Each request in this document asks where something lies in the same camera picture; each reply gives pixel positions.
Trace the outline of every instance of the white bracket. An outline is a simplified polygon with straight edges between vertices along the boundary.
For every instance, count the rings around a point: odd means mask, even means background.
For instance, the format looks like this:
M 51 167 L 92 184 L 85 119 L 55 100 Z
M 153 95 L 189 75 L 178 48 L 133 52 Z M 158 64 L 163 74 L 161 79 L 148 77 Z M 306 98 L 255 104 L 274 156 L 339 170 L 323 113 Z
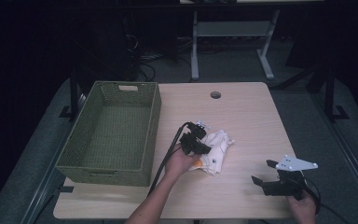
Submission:
M 275 167 L 284 171 L 302 171 L 316 169 L 318 164 L 284 155 L 283 159 Z

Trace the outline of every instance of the hand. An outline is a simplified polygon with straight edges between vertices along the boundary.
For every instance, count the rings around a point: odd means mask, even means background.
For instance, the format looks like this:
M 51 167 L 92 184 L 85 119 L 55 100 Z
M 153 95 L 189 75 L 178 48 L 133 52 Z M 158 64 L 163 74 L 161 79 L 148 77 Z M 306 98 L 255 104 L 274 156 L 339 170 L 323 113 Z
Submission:
M 286 196 L 289 202 L 290 210 L 292 211 L 293 218 L 298 224 L 314 224 L 316 223 L 316 205 L 312 197 L 303 190 L 302 199 L 297 200 L 293 196 Z
M 165 176 L 179 178 L 180 175 L 187 172 L 193 163 L 198 160 L 201 155 L 194 154 L 187 156 L 181 149 L 181 145 L 177 144 L 173 147 L 173 154 L 165 165 Z

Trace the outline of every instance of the white cloth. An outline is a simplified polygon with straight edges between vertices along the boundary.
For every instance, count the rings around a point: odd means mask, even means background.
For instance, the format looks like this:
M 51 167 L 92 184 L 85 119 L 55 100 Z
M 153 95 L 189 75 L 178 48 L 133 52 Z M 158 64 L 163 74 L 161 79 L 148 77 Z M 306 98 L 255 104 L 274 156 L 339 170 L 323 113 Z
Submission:
M 211 147 L 208 154 L 203 154 L 199 160 L 194 162 L 191 170 L 202 169 L 209 175 L 216 175 L 222 172 L 223 160 L 226 156 L 227 148 L 235 141 L 230 139 L 225 131 L 210 133 L 202 138 L 201 143 Z

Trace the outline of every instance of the floor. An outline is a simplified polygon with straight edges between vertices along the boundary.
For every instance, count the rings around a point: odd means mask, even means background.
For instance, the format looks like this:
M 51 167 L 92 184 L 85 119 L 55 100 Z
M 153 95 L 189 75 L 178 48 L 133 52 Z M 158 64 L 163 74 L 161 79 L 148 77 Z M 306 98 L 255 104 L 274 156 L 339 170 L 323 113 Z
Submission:
M 274 40 L 268 60 L 275 79 L 265 78 L 256 49 L 263 39 L 216 39 L 205 42 L 199 56 L 200 79 L 192 82 L 265 82 L 277 85 L 301 69 L 287 67 L 285 62 L 292 47 L 291 41 Z M 160 58 L 146 62 L 156 74 L 158 83 L 181 83 L 190 80 L 190 52 L 179 54 L 178 60 Z M 143 66 L 151 78 L 153 70 Z M 138 81 L 145 81 L 138 76 Z M 285 90 L 271 91 L 283 125 L 298 158 L 318 162 L 320 168 L 305 172 L 323 195 L 322 202 L 334 208 L 350 223 L 358 223 L 358 182 L 351 162 L 344 157 L 349 147 L 358 161 L 358 106 L 348 89 L 337 80 L 335 103 L 341 105 L 350 119 L 331 123 L 326 119 L 321 103 L 324 91 L 309 94 L 304 78 Z M 70 104 L 69 81 L 62 83 L 44 117 L 0 194 L 0 223 L 122 223 L 122 220 L 58 220 L 53 216 L 57 189 L 64 176 L 52 169 L 62 141 L 72 122 L 59 118 L 62 109 Z M 292 219 L 267 220 L 269 223 L 294 223 Z M 262 223 L 250 220 L 250 223 Z M 318 223 L 342 223 L 328 210 L 322 209 Z

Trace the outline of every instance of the person's left arm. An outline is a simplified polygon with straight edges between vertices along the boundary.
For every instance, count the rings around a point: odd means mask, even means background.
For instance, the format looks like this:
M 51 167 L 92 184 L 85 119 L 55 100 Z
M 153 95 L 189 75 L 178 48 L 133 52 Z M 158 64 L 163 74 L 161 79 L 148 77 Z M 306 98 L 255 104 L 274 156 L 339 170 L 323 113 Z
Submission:
M 130 215 L 126 224 L 158 223 L 173 185 L 200 158 L 200 155 L 187 156 L 180 148 L 180 145 L 176 145 L 173 151 L 172 156 L 165 165 L 165 175 L 150 195 Z

